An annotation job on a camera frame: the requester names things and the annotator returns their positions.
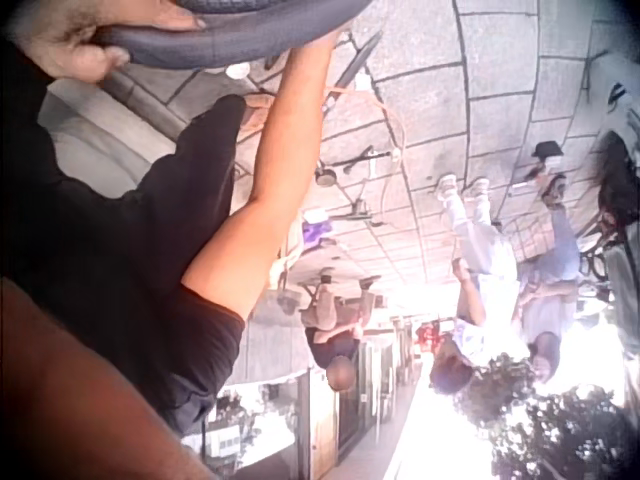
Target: person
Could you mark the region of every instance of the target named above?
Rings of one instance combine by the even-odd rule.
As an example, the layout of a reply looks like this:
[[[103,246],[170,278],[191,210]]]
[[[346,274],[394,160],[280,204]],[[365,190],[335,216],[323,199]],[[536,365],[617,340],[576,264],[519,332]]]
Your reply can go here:
[[[443,394],[461,390],[474,366],[503,352],[524,353],[510,327],[519,286],[516,259],[509,240],[491,224],[488,190],[489,180],[478,178],[465,191],[474,207],[468,219],[456,176],[444,175],[436,187],[462,250],[462,258],[453,261],[460,282],[454,330],[436,347],[430,373],[433,387]]]
[[[566,184],[565,175],[556,175],[541,197],[551,215],[555,245],[525,268],[512,319],[541,383],[558,369],[562,335],[573,322],[578,301],[580,250],[562,203]]]
[[[311,303],[301,312],[302,324],[314,360],[327,372],[329,386],[337,391],[348,390],[356,381],[353,359],[371,319],[375,295],[369,291],[380,277],[360,280],[362,292],[355,302],[342,304],[331,291],[333,269],[320,271],[320,284]]]
[[[162,0],[28,7],[14,14],[2,44],[2,276],[110,362],[182,435],[207,415],[231,374],[245,321],[311,184],[337,33],[292,50],[262,133],[250,199],[229,216],[236,136],[245,114],[240,97],[224,97],[194,119],[176,152],[156,161],[138,187],[118,199],[63,174],[37,121],[54,78],[98,81],[128,61],[121,49],[88,42],[97,27],[195,29],[196,19]],[[5,341],[46,346],[47,338],[32,338],[37,334]],[[63,355],[47,351],[39,363],[14,363],[15,377],[46,379]],[[73,361],[73,352],[64,355]],[[29,433],[44,434],[49,405],[62,415],[59,404],[83,391],[83,381],[67,378],[65,390],[56,391],[62,397],[47,402],[35,402],[35,382],[22,399],[25,407],[15,412],[15,425],[18,417],[35,415],[26,407],[32,406],[44,423],[35,422],[37,430]],[[94,388],[99,394],[101,384]],[[87,408],[102,419],[99,404]],[[71,428],[73,412],[66,416]]]

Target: black shirt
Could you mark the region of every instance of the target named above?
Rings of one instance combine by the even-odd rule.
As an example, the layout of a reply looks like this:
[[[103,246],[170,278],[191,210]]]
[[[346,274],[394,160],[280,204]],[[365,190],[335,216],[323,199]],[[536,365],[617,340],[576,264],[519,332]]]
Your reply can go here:
[[[360,340],[353,338],[350,330],[331,337],[327,343],[313,343],[313,337],[319,331],[317,328],[305,329],[309,348],[320,368],[327,368],[335,357],[343,356],[353,359],[353,356],[358,351]]]
[[[164,262],[132,263],[138,256],[125,251],[128,243],[139,240],[144,247],[141,253],[153,250],[154,236],[148,232],[157,231],[153,228],[157,219],[131,217],[131,225],[121,225],[130,227],[126,233],[131,235],[122,237],[125,228],[110,215],[117,212],[131,220],[127,215],[136,206],[154,198],[149,192],[134,191],[123,199],[106,199],[64,175],[57,167],[50,135],[37,123],[52,79],[4,40],[2,54],[1,273],[111,362],[167,424],[183,434],[212,408],[231,374],[244,322],[182,287],[184,270],[175,265],[172,272],[176,270],[177,275],[171,273],[175,282],[160,289],[149,279]],[[170,162],[165,158],[156,164],[166,167]],[[152,180],[147,183],[164,186],[157,175]],[[179,182],[180,177],[169,181]],[[158,198],[175,205],[170,188],[161,193]],[[219,191],[212,195],[221,196]],[[194,196],[193,201],[202,199]],[[176,208],[175,214],[186,216],[188,211]],[[180,225],[176,222],[169,219],[167,228]],[[158,258],[168,262],[181,249],[180,241],[193,236],[192,231],[178,230],[181,234],[171,239],[169,248],[160,250],[164,256]]]

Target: stone tile pavement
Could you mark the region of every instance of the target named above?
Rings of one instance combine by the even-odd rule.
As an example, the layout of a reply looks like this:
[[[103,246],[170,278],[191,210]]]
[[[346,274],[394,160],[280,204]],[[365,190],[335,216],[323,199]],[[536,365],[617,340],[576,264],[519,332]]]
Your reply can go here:
[[[435,300],[433,292],[446,287],[455,293],[450,262],[457,248],[433,195],[438,177],[456,173],[461,188],[479,175],[490,178],[493,216],[519,260],[552,248],[539,192],[514,184],[536,162],[535,145],[555,140],[565,153],[556,170],[567,172],[572,182],[567,194],[572,225],[578,230],[593,217],[592,150],[603,112],[594,111],[585,93],[585,62],[605,48],[637,58],[640,46],[608,0],[375,0],[342,36],[329,84],[381,27],[383,40],[363,71],[371,76],[372,93],[402,118],[408,142],[403,163],[398,168],[387,158],[371,169],[366,164],[350,173],[337,169],[338,186],[314,185],[304,207],[344,214],[363,196],[374,221],[384,225],[336,222],[336,249],[303,257],[294,271],[300,281],[309,281],[319,268],[336,264],[348,272],[338,285],[345,295],[357,293],[356,277],[382,274],[378,290],[392,301],[402,299],[398,303],[408,313],[448,315],[455,294],[442,296],[445,302]],[[129,66],[104,87],[175,139],[223,95],[275,92],[283,66],[284,59],[266,71],[262,61],[252,62],[249,77],[241,81],[222,71]],[[371,103],[342,96],[325,120],[322,159],[330,165],[370,145],[388,150],[399,133]],[[239,139],[235,207],[246,201],[259,137]],[[368,176],[372,181],[363,193]],[[411,302],[409,291],[422,293],[413,294]]]

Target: man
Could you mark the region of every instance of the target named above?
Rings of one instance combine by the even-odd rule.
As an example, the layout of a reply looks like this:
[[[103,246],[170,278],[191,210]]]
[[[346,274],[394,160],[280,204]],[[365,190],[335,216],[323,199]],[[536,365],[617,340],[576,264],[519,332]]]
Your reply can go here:
[[[331,291],[332,270],[321,270],[320,285],[309,308],[301,312],[301,319],[313,358],[327,371],[331,388],[339,392],[348,390],[356,380],[353,357],[362,340],[363,328],[371,319],[376,296],[369,289],[380,277],[360,280],[362,294],[356,308],[352,308],[339,302]]]
[[[553,249],[523,273],[513,314],[514,328],[529,345],[536,378],[548,382],[560,363],[563,333],[573,322],[578,301],[580,250],[562,204],[567,179],[557,175],[542,195],[551,214]]]
[[[433,386],[445,394],[463,388],[473,366],[486,365],[502,352],[523,352],[509,323],[518,295],[516,259],[508,239],[491,224],[488,189],[489,180],[478,178],[466,191],[474,207],[471,220],[455,175],[443,176],[436,188],[462,250],[462,258],[453,262],[460,282],[455,328],[437,347],[431,370]]]
[[[155,162],[136,190],[115,200],[64,175],[37,123],[54,77],[97,81],[128,60],[121,49],[87,43],[97,27],[193,29],[194,17],[158,0],[28,5],[13,17],[11,42],[3,40],[2,275],[111,362],[180,435],[206,416],[231,374],[244,322],[310,186],[336,34],[291,52],[262,134],[250,199],[229,217],[245,113],[240,97],[224,97],[196,118],[176,153]],[[47,338],[33,338],[37,334],[16,330],[4,339],[7,351],[46,347]],[[75,376],[63,392],[56,390],[63,397],[34,401],[37,380],[57,372],[58,357],[73,362],[73,354],[48,352],[35,363],[7,362],[15,369],[11,379],[28,378],[35,389],[21,391],[13,404],[20,411],[3,414],[11,414],[18,429],[25,419],[34,435],[47,431],[49,403],[82,390],[83,378]],[[94,396],[101,385],[94,385]],[[66,413],[73,431],[73,412]],[[42,423],[27,422],[34,418]]]

